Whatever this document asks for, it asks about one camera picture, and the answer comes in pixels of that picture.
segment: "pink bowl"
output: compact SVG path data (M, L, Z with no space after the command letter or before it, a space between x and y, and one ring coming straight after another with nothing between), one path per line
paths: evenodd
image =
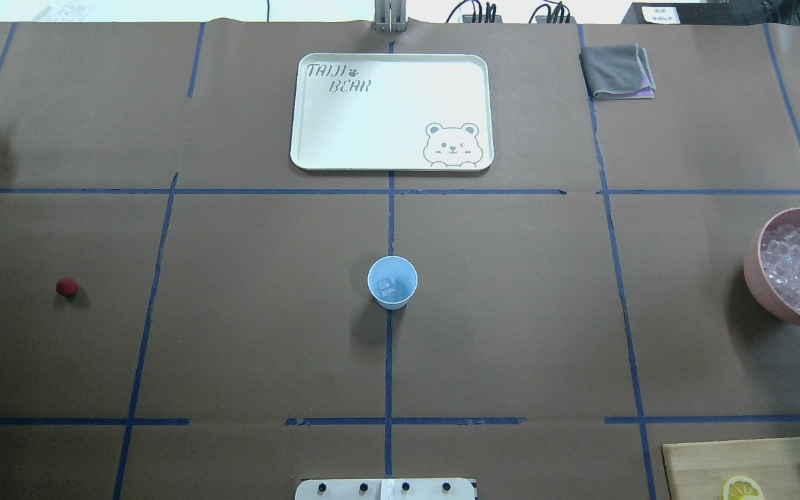
M780 297L771 286L763 269L761 269L761 237L765 232L774 230L781 224L793 224L800 228L800 208L790 208L774 215L765 227L758 231L746 252L746 260L743 262L743 273L746 275L746 284L749 291L756 301L762 305L773 316L787 321L794 325L800 325L800 314L792 309Z

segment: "table surface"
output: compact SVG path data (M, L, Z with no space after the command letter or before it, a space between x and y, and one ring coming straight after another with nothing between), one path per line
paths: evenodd
M591 102L622 42L656 99ZM291 163L301 57L391 50L486 60L485 173ZM665 499L664 443L800 436L800 327L742 277L793 206L800 28L0 24L0 497Z

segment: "white floor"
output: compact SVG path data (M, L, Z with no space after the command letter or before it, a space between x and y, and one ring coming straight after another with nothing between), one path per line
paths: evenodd
M643 0L662 3L660 0ZM703 3L705 0L674 0ZM273 22L343 22L372 19L372 0L269 0ZM407 0L410 18L444 22L458 0ZM542 0L498 0L497 13L504 22L527 22ZM629 0L565 0L577 22L618 24ZM470 13L463 6L454 16ZM0 0L0 22L203 22L216 18L262 22L267 19L267 0Z

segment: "blue cup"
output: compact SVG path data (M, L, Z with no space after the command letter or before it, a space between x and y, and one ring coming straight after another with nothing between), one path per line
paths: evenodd
M397 310L409 302L419 287L419 274L409 260L387 256L375 260L366 276L369 292L385 309Z

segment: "white bracket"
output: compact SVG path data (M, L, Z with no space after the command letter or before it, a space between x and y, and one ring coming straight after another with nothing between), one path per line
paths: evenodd
M406 0L375 0L375 31L406 31Z
M476 481L463 478L307 480L295 500L477 500Z

